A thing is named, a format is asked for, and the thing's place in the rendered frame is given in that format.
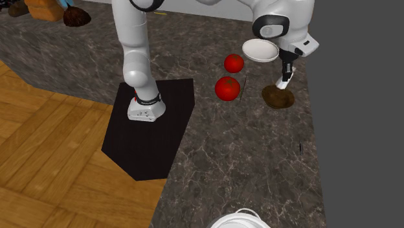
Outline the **black robot stand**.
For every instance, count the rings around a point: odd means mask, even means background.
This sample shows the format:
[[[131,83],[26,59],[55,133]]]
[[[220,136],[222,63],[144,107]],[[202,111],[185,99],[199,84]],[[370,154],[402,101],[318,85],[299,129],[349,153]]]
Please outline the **black robot stand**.
[[[158,80],[166,111],[154,122],[129,120],[134,89],[119,85],[102,152],[136,181],[166,179],[194,109],[191,78]]]

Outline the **thin dark stick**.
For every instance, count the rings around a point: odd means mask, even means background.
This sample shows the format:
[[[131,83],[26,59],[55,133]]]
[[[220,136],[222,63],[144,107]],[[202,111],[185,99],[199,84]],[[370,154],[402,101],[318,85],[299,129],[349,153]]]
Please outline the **thin dark stick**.
[[[239,103],[241,103],[241,100],[242,100],[242,97],[243,97],[243,93],[244,93],[244,91],[245,91],[245,86],[246,86],[246,83],[247,83],[247,75],[245,76],[245,78],[244,78],[244,81],[243,81],[243,84],[242,84],[242,86],[241,86],[241,89],[240,89],[240,99],[239,99]]]

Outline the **olive brown round object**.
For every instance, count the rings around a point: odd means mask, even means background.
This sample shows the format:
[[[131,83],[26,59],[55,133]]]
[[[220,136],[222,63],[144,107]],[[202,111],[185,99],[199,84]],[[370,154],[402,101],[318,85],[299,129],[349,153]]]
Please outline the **olive brown round object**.
[[[8,15],[11,17],[19,17],[29,13],[25,0],[17,0],[9,4]]]

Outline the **small red tomato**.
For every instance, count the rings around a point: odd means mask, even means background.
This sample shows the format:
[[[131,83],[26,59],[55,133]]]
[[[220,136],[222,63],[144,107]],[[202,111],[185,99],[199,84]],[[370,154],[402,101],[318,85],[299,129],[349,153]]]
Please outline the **small red tomato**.
[[[243,69],[244,60],[238,54],[230,54],[225,58],[224,68],[229,73],[238,73]]]

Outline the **white plate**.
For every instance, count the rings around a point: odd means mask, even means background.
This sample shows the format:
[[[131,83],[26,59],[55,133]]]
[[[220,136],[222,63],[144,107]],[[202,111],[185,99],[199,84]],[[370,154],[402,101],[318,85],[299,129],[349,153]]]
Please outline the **white plate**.
[[[242,51],[254,62],[271,62],[279,55],[279,48],[268,40],[251,39],[242,45]]]

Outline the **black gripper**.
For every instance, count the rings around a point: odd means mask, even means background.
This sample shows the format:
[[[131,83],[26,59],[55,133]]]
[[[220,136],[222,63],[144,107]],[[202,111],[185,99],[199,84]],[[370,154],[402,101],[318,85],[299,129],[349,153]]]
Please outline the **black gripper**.
[[[299,55],[285,51],[283,49],[280,49],[279,52],[279,58],[282,61],[282,75],[281,77],[276,81],[275,86],[278,89],[285,89],[292,79],[296,68],[293,67],[293,62],[299,57]]]

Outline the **brown round potato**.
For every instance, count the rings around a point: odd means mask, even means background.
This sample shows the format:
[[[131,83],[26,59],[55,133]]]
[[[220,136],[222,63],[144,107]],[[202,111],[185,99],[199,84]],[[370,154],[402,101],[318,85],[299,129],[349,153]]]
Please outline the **brown round potato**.
[[[295,102],[294,94],[288,89],[279,89],[275,85],[268,85],[262,89],[265,103],[274,109],[286,109]]]

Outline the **dark brown round object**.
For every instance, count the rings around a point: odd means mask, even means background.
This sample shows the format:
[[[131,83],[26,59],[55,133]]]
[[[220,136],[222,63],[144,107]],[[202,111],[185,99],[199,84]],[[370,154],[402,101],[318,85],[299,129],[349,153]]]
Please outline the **dark brown round object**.
[[[91,22],[91,16],[81,8],[67,5],[63,13],[63,22],[68,27],[81,27]]]

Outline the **orange bread loaf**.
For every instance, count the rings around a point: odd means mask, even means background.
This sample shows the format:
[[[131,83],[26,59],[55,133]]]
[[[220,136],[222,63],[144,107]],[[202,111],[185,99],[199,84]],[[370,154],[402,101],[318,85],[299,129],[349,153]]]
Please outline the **orange bread loaf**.
[[[56,22],[63,18],[64,9],[57,0],[25,0],[25,4],[34,19]]]

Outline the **large red tomato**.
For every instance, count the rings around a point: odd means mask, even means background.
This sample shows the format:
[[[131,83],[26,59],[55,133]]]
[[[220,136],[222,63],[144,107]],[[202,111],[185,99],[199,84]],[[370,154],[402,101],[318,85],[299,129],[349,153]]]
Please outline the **large red tomato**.
[[[230,76],[220,78],[215,85],[215,93],[223,101],[236,99],[239,96],[240,90],[239,82]]]

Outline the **white round container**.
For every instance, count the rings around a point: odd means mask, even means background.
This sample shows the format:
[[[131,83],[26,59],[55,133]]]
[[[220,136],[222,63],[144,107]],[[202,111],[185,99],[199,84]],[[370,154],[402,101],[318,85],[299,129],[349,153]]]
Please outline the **white round container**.
[[[206,228],[271,228],[260,216],[248,208],[224,214],[211,221]]]

